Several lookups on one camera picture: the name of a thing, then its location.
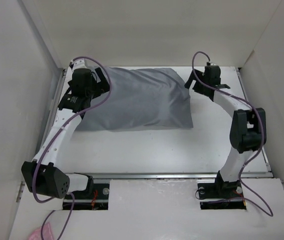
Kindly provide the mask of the grey pillowcase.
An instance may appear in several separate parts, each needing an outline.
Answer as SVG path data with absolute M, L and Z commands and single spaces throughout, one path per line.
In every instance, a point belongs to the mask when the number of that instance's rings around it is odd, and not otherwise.
M 109 67 L 112 92 L 92 100 L 78 131 L 116 131 L 160 126 L 193 128 L 189 90 L 172 68 Z

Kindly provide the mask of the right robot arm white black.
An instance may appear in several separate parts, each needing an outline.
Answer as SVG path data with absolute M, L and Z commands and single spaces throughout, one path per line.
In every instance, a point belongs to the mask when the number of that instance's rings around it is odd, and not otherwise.
M 208 97 L 231 118 L 230 153 L 214 182 L 199 183 L 200 200 L 232 199 L 240 197 L 241 174 L 252 157 L 259 155 L 266 142 L 266 114 L 262 108 L 233 94 L 227 84 L 221 83 L 221 69 L 207 64 L 204 71 L 192 70 L 184 85 L 187 89 Z

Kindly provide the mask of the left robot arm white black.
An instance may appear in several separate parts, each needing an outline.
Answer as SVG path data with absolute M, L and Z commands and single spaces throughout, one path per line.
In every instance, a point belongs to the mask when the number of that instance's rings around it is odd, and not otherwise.
M 94 191 L 91 176 L 66 174 L 60 170 L 59 164 L 75 129 L 86 112 L 92 109 L 91 101 L 102 94 L 110 95 L 109 75 L 103 67 L 74 67 L 68 85 L 45 142 L 33 160 L 24 162 L 21 168 L 27 188 L 35 199 L 38 195 L 62 199 L 70 193 L 86 199 Z

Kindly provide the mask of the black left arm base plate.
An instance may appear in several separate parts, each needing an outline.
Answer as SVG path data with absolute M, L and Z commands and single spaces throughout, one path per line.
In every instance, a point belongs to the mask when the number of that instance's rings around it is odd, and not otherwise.
M 73 210 L 107 210 L 110 194 L 110 181 L 94 179 L 90 175 L 73 173 L 70 178 L 69 193 L 75 197 Z

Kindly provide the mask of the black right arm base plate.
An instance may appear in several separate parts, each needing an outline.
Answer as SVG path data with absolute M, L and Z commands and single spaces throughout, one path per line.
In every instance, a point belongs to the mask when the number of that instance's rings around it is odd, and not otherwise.
M 239 182 L 231 186 L 218 186 L 214 182 L 199 182 L 197 198 L 201 210 L 246 210 L 243 190 Z

